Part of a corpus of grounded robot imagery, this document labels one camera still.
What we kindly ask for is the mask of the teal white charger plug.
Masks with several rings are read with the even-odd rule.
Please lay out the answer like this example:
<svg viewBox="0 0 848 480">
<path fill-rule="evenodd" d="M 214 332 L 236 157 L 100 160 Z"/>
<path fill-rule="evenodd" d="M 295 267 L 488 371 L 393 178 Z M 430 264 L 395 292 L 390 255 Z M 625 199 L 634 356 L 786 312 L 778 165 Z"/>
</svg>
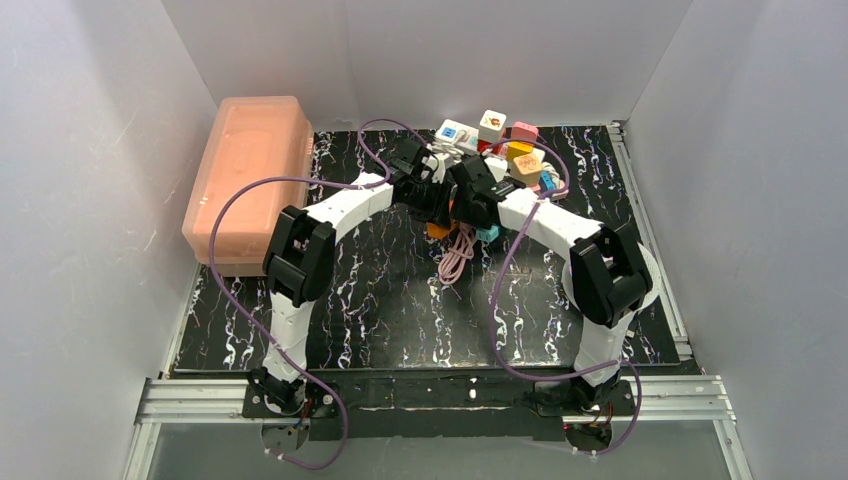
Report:
<svg viewBox="0 0 848 480">
<path fill-rule="evenodd" d="M 492 225 L 488 228 L 477 228 L 475 230 L 476 238 L 481 242 L 493 243 L 501 233 L 501 229 L 498 225 Z"/>
</svg>

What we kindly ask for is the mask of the orange socket cube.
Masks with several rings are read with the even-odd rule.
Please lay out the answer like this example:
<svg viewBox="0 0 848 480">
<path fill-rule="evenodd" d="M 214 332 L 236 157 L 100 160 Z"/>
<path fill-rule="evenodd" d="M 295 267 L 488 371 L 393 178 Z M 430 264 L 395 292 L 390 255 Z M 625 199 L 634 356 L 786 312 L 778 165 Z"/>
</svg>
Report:
<svg viewBox="0 0 848 480">
<path fill-rule="evenodd" d="M 430 238 L 443 240 L 458 228 L 458 222 L 451 216 L 453 199 L 448 194 L 433 207 L 426 221 L 426 232 Z"/>
</svg>

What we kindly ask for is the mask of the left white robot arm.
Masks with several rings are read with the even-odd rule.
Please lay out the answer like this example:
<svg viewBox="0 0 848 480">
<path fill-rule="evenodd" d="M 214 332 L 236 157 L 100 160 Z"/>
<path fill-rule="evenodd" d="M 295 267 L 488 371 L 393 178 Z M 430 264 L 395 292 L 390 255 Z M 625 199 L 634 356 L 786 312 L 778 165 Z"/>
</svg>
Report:
<svg viewBox="0 0 848 480">
<path fill-rule="evenodd" d="M 272 337 L 251 386 L 284 416 L 306 404 L 306 345 L 316 301 L 334 279 L 336 245 L 376 213 L 403 204 L 425 219 L 450 219 L 449 156 L 411 141 L 398 148 L 381 172 L 363 172 L 353 184 L 314 205 L 287 206 L 272 233 L 263 262 L 271 300 Z"/>
</svg>

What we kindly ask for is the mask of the pink translucent storage box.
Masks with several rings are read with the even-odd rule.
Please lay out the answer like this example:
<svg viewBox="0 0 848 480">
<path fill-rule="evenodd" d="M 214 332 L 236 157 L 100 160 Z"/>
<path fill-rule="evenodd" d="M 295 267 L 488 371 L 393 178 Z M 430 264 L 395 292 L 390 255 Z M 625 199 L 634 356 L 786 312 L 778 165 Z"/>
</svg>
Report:
<svg viewBox="0 0 848 480">
<path fill-rule="evenodd" d="M 313 130 L 293 96 L 230 97 L 218 109 L 182 234 L 224 277 L 260 277 L 281 210 L 306 204 Z"/>
</svg>

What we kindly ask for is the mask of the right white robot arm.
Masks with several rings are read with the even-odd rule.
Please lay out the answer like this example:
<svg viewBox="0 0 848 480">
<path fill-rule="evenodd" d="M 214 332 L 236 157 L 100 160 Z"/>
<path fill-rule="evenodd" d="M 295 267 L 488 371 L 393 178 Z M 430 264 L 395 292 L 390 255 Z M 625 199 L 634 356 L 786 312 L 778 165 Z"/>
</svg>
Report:
<svg viewBox="0 0 848 480">
<path fill-rule="evenodd" d="M 658 296 L 658 264 L 630 225 L 612 229 L 574 214 L 521 181 L 495 179 L 480 155 L 448 170 L 457 190 L 451 215 L 475 227 L 514 230 L 561 256 L 561 283 L 583 317 L 568 397 L 588 408 L 607 401 L 620 375 L 620 357 L 633 318 Z"/>
</svg>

